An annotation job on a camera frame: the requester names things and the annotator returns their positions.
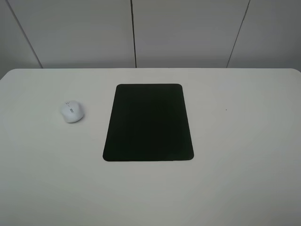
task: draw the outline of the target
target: desk surface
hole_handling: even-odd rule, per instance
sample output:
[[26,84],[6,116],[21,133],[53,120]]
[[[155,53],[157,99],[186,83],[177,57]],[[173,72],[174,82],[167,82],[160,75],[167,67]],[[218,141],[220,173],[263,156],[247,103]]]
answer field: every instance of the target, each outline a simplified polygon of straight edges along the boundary
[[[191,161],[106,162],[115,88],[183,86]],[[68,124],[66,100],[85,108]],[[301,223],[293,69],[16,69],[0,80],[0,225]]]

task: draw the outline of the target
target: white mouse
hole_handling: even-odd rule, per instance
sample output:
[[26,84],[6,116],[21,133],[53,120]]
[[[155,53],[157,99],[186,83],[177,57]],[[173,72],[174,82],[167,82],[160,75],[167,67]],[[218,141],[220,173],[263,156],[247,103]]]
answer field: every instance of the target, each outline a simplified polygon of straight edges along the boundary
[[68,123],[76,122],[84,116],[84,111],[79,102],[74,100],[65,102],[61,107],[61,113]]

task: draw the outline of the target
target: wireless mouse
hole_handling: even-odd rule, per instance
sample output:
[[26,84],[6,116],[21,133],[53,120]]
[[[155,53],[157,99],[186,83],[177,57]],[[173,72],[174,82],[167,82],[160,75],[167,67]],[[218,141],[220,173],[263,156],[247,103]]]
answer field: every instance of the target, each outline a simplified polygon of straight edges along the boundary
[[84,111],[77,101],[67,101],[61,107],[64,120],[68,123],[76,122],[84,116]]

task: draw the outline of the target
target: gray wall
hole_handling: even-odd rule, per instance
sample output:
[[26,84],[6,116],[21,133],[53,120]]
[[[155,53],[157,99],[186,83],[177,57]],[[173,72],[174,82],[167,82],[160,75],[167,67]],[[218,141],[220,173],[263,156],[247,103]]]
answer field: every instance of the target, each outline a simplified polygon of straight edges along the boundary
[[[248,3],[133,0],[137,67],[301,70],[301,1]],[[44,68],[135,67],[130,0],[0,0],[0,31],[0,78],[39,61]]]

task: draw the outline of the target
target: mouse pad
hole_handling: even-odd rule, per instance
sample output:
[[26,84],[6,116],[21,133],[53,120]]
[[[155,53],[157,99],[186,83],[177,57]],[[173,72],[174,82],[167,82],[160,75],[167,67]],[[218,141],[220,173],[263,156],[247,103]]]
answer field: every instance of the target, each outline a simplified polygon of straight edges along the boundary
[[181,161],[193,156],[181,85],[116,87],[103,151],[106,161]]

